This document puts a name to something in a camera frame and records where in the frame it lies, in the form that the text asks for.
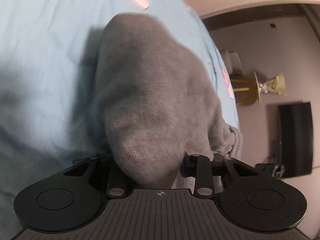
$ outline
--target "circular pad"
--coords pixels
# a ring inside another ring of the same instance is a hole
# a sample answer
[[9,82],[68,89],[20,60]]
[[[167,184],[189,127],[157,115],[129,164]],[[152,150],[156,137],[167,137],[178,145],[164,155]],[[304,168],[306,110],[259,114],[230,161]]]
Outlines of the circular pad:
[[49,189],[38,196],[37,203],[45,209],[59,210],[70,206],[74,200],[74,195],[68,190]]
[[307,209],[300,191],[268,175],[235,177],[219,204],[234,223],[260,232],[297,227]]
[[262,210],[272,210],[280,207],[283,202],[283,196],[271,189],[255,189],[247,195],[250,205]]

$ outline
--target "black device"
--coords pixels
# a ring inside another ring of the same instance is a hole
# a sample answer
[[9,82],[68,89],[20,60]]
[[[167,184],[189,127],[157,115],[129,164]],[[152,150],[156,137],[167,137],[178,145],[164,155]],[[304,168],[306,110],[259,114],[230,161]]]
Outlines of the black device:
[[[87,158],[22,190],[15,240],[308,239],[307,202],[294,187],[239,160],[186,155],[189,189],[139,189],[111,160]],[[212,176],[221,176],[215,194]]]
[[279,164],[284,178],[311,174],[313,160],[313,125],[310,103],[278,107]]

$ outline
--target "wall-mounted tv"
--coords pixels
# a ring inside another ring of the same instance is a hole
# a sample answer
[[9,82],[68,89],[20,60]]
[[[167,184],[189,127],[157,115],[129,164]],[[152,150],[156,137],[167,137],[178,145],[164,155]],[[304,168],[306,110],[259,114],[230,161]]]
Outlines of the wall-mounted tv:
[[278,107],[279,163],[284,178],[310,174],[313,160],[313,124],[310,103]]

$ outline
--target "metal screw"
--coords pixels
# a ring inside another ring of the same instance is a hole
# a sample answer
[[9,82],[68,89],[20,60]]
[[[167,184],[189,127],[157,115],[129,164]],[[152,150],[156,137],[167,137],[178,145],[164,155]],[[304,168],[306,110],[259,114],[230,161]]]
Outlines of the metal screw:
[[197,190],[197,192],[199,195],[202,195],[202,196],[209,196],[213,193],[212,189],[207,187],[201,187]]
[[119,187],[115,187],[109,190],[109,194],[113,196],[121,196],[123,193],[124,193],[124,190]]

